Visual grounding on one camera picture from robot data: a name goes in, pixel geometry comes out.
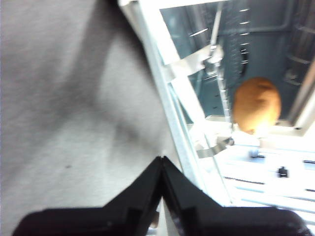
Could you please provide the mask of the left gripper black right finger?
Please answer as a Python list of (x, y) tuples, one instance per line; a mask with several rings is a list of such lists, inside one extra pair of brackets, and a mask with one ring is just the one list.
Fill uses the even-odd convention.
[(197, 188), (166, 157), (164, 196), (182, 236), (310, 236), (296, 213), (275, 207), (223, 207)]

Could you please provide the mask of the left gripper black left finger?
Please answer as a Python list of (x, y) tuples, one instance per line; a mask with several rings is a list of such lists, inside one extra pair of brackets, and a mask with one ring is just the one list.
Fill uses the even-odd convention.
[(15, 236), (144, 236), (161, 199), (162, 158), (102, 207), (51, 208), (22, 218)]

